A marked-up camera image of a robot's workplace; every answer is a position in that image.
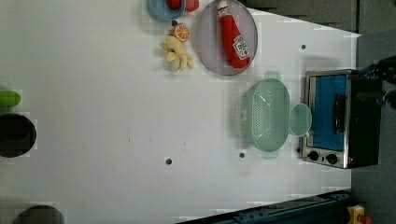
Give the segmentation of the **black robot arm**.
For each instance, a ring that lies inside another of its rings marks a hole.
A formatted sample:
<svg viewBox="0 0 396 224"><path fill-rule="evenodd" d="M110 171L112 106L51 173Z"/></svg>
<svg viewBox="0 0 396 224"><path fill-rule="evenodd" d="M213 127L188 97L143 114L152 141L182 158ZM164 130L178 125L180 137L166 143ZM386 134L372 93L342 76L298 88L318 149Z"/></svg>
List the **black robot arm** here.
<svg viewBox="0 0 396 224"><path fill-rule="evenodd" d="M361 69L358 72L358 77L396 84L395 66L396 56L391 56ZM359 92L357 98L361 101L375 101L378 105L389 105L393 109L396 108L395 90Z"/></svg>

